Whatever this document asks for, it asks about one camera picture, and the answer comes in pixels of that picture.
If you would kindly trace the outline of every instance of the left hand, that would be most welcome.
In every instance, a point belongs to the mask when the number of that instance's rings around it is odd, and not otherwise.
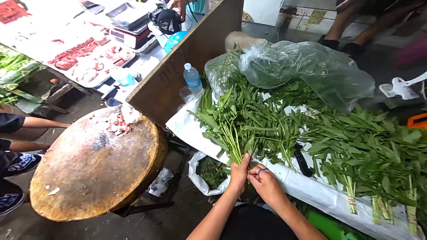
[[[167,7],[169,9],[172,8],[178,8],[179,14],[181,15],[181,21],[185,22],[185,6],[187,6],[187,0],[170,0],[170,2],[167,3]]]
[[[252,156],[249,153],[246,153],[243,156],[243,160],[240,165],[237,165],[235,162],[231,164],[231,180],[227,189],[237,191],[238,196],[240,196],[245,190],[248,166],[251,160]]]

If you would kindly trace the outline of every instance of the wooden cutting board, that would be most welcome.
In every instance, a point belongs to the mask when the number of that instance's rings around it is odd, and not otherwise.
[[[105,131],[115,111],[80,118],[46,152],[30,185],[38,214],[53,221],[96,217],[131,204],[156,178],[167,153],[163,130],[143,116],[126,136],[116,136]]]

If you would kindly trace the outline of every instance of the concrete floor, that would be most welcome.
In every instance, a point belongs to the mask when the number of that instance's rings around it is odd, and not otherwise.
[[[317,41],[319,35],[288,30],[277,33],[273,26],[246,23],[243,25],[243,32],[248,35],[266,38],[270,42],[278,40],[289,40],[293,42]],[[410,79],[418,76],[427,70],[427,65],[419,63],[406,68],[395,68],[391,66],[390,57],[396,49],[379,45],[371,45],[368,52],[357,60],[359,67],[371,74],[376,83],[389,82],[393,77],[400,76]],[[371,105],[381,102],[381,97],[370,101]],[[105,107],[100,100],[99,94],[92,96],[82,96],[79,92],[72,91],[68,96],[69,100],[76,100],[68,110],[67,115],[54,117],[57,121],[71,123],[94,110]],[[413,114],[419,107],[406,114]],[[61,129],[51,129],[42,136],[39,141],[51,143],[60,135]],[[174,171],[178,157],[168,155],[166,166],[170,166]],[[113,213],[108,213],[96,218],[77,222],[51,222],[38,216],[29,204],[23,205],[3,218],[0,218],[0,240],[154,240],[154,239],[185,239],[194,227],[202,220],[211,208],[208,197],[201,194],[189,180],[188,165],[184,167],[182,179],[178,191],[175,195],[175,204],[166,209],[154,210],[147,213],[131,215],[121,218]],[[26,173],[10,180],[20,185],[24,190],[29,188],[29,182],[33,173]],[[11,233],[6,238],[8,229]]]

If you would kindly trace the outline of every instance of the blue rubber band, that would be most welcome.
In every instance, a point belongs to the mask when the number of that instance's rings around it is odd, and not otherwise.
[[[260,174],[260,172],[261,172],[262,170],[268,170],[268,168],[261,168],[261,169],[258,171],[258,175]]]

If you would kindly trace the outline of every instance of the bottle cap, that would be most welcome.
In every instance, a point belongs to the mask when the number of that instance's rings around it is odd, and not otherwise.
[[[191,64],[189,64],[189,63],[184,64],[184,68],[185,68],[185,70],[190,70]]]

